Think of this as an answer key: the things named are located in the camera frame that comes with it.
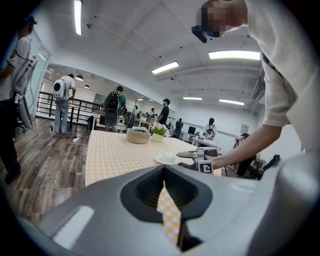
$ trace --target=white plate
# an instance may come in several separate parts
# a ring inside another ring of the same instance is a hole
[[[177,155],[175,156],[174,162],[164,161],[163,156],[164,156],[164,154],[157,154],[154,156],[154,160],[156,160],[158,163],[160,163],[162,165],[166,165],[166,166],[178,165],[178,164],[181,164],[181,162],[182,162],[182,159]]]

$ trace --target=potted plant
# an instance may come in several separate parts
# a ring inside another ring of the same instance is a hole
[[[152,137],[151,140],[153,140],[154,142],[158,142],[158,143],[162,143],[164,141],[164,136],[169,137],[169,130],[167,129],[167,127],[163,124],[160,123],[155,123],[152,126]]]

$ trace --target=computer monitor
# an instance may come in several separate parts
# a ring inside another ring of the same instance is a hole
[[[196,132],[196,127],[189,126],[188,134],[195,135],[195,132]]]

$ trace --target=jeans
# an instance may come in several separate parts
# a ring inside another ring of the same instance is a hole
[[[69,101],[67,99],[55,101],[54,132],[56,134],[59,134],[60,131],[63,134],[67,132],[68,107]]]
[[[0,156],[9,174],[20,170],[13,141],[13,131],[17,123],[15,108],[14,98],[0,101]]]

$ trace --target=flower pot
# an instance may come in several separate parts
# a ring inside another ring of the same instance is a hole
[[[151,140],[153,140],[154,142],[162,143],[164,142],[164,136],[154,133],[152,134]]]

